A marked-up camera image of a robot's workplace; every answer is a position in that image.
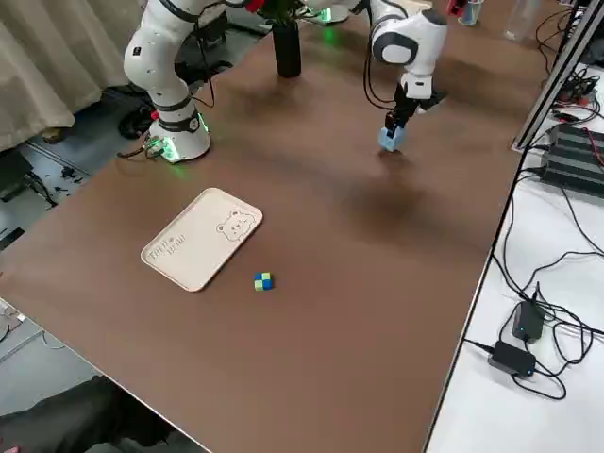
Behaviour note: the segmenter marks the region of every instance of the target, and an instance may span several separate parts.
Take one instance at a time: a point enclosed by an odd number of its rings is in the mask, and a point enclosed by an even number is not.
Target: cartoon bear drawing
[[[240,241],[252,229],[256,219],[251,214],[240,210],[233,210],[228,218],[216,227],[216,231],[223,233],[232,242]]]

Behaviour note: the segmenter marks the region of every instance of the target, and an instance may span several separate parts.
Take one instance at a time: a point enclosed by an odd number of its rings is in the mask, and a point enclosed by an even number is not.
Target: person's leg
[[[28,411],[0,417],[0,451],[84,453],[129,437],[154,445],[173,428],[105,377],[94,377],[44,399]]]

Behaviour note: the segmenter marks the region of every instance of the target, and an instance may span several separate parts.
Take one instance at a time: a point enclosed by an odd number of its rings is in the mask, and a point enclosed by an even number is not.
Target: power adapter
[[[516,309],[512,335],[523,342],[534,343],[544,330],[545,312],[534,300],[525,300]]]
[[[465,341],[491,354],[489,364],[509,375],[528,378],[535,372],[537,359],[528,351],[502,341],[498,341],[493,346],[487,346],[486,344],[468,339],[465,339]]]

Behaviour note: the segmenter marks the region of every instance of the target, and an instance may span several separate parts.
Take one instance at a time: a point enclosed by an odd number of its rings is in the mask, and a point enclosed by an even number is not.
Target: white desk
[[[588,112],[568,110],[579,117]],[[544,122],[543,128],[554,123]],[[588,126],[604,132],[604,120]],[[525,166],[540,166],[529,155]],[[581,226],[604,248],[604,199],[567,191]],[[591,251],[580,236],[559,189],[530,178],[514,191],[515,218],[508,242],[508,266],[512,277],[524,286],[532,271],[567,250]],[[503,237],[510,224],[510,210],[499,235],[495,255],[501,257]],[[537,278],[547,300],[562,305],[590,327],[604,328],[604,260],[598,257],[566,260]],[[493,344],[518,301],[508,289],[494,261],[485,268],[484,282],[470,311],[465,338]],[[600,453],[604,448],[604,340],[595,337],[594,347],[583,363],[561,376],[568,392],[563,401],[550,401],[517,387],[509,375],[492,366],[487,354],[471,344],[461,346],[448,388],[436,419],[427,453]],[[504,341],[522,347],[507,329]],[[579,340],[563,337],[569,357],[579,355]],[[562,366],[551,329],[531,346],[537,359],[553,371]],[[547,393],[559,392],[543,376],[530,380]]]

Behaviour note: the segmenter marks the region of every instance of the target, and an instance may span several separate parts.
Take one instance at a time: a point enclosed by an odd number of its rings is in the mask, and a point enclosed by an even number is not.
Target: green and blue cube
[[[268,291],[273,289],[273,276],[270,272],[258,272],[254,276],[254,289],[256,291]]]

